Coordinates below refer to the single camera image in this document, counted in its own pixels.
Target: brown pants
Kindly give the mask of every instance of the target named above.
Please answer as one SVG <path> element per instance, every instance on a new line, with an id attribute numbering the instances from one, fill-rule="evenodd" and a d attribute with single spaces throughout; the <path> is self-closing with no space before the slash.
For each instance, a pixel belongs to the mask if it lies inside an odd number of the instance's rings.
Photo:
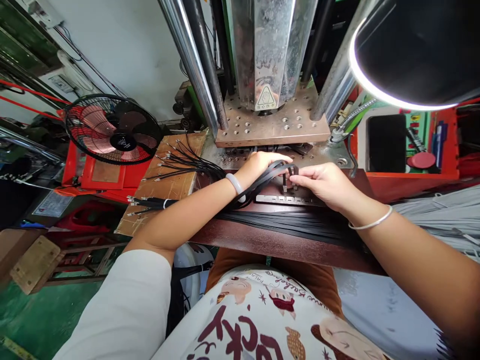
<path id="1" fill-rule="evenodd" d="M 266 262 L 267 257 L 264 255 L 221 247 L 208 274 L 205 292 L 213 288 L 220 278 L 233 268 L 249 264 L 266 264 Z M 270 265 L 302 283 L 334 314 L 344 317 L 342 301 L 331 267 L 278 257 L 273 257 Z"/>

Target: lamp shade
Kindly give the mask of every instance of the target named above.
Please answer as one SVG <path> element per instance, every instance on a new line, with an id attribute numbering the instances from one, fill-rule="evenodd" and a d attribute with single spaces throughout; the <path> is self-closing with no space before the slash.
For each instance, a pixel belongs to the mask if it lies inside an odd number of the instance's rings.
<path id="1" fill-rule="evenodd" d="M 380 0 L 348 58 L 377 99 L 433 111 L 480 96 L 480 1 Z"/>

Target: white bracelet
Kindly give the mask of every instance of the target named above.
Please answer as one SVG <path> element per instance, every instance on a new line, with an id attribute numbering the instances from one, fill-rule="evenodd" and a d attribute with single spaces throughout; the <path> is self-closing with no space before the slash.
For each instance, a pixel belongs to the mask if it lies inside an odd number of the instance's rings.
<path id="1" fill-rule="evenodd" d="M 242 186 L 240 185 L 238 179 L 235 177 L 235 175 L 233 175 L 232 173 L 228 173 L 226 175 L 226 178 L 228 180 L 230 180 L 231 184 L 233 185 L 233 187 L 235 188 L 236 190 L 236 193 L 238 195 L 240 195 L 241 193 L 244 192 L 244 190 L 242 189 Z M 247 197 L 245 195 L 243 195 L 241 198 L 238 199 L 238 201 L 240 203 L 244 203 L 245 201 L 247 200 Z"/>
<path id="2" fill-rule="evenodd" d="M 394 208 L 390 205 L 388 205 L 388 212 L 382 216 L 380 219 L 378 219 L 377 221 L 375 222 L 372 222 L 371 224 L 368 224 L 368 225 L 365 225 L 365 226 L 358 226 L 358 227 L 354 227 L 350 222 L 348 222 L 348 227 L 350 229 L 353 229 L 353 230 L 365 230 L 365 229 L 370 229 L 370 228 L 373 228 L 374 226 L 377 226 L 378 224 L 380 224 L 382 221 L 384 221 L 386 218 L 388 218 L 390 216 L 390 214 L 394 211 Z"/>

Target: electric fan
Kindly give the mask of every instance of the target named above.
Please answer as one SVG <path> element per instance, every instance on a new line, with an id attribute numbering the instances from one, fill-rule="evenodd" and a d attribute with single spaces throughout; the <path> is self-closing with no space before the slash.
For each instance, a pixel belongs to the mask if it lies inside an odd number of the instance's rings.
<path id="1" fill-rule="evenodd" d="M 94 159 L 135 165 L 154 157 L 162 140 L 155 118 L 133 99 L 110 94 L 79 98 L 65 110 L 72 142 Z"/>

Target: yellow warning label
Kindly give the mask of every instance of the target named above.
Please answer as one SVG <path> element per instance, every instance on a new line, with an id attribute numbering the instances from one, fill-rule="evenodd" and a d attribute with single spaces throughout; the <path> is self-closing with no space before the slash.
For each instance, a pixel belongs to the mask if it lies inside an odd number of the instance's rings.
<path id="1" fill-rule="evenodd" d="M 265 85 L 265 87 L 261 91 L 260 96 L 258 97 L 255 110 L 261 111 L 261 110 L 276 109 L 276 108 L 277 108 L 277 102 L 275 101 L 275 98 L 272 95 L 270 86 Z"/>

